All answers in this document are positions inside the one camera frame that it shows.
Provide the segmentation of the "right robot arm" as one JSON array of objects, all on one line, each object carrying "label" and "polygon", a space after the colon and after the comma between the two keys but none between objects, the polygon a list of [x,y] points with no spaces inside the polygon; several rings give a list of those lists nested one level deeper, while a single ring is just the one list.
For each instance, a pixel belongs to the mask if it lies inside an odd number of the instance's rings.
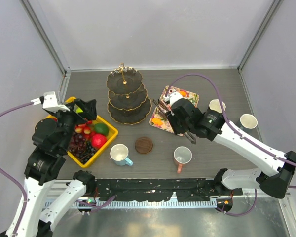
[{"label": "right robot arm", "polygon": [[220,195],[238,188],[261,189],[283,199],[296,169],[296,152],[282,152],[255,139],[225,119],[222,113],[201,112],[189,100],[174,93],[169,99],[167,120],[174,134],[184,134],[191,143],[196,137],[224,145],[253,163],[255,169],[221,169],[215,176],[214,191]]}]

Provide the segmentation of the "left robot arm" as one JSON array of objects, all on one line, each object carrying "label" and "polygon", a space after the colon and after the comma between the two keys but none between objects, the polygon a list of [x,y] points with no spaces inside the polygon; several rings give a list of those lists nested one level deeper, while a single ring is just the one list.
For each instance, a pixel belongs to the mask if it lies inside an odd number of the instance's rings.
[{"label": "left robot arm", "polygon": [[32,136],[35,149],[27,161],[24,185],[0,169],[22,192],[15,217],[10,227],[0,233],[0,237],[50,237],[80,197],[95,193],[95,177],[80,170],[59,197],[47,209],[43,209],[47,195],[66,161],[64,156],[69,150],[75,127],[95,120],[97,112],[95,99],[87,102],[74,99],[60,104],[51,96],[41,96],[39,102],[56,119],[43,119],[35,126]]}]

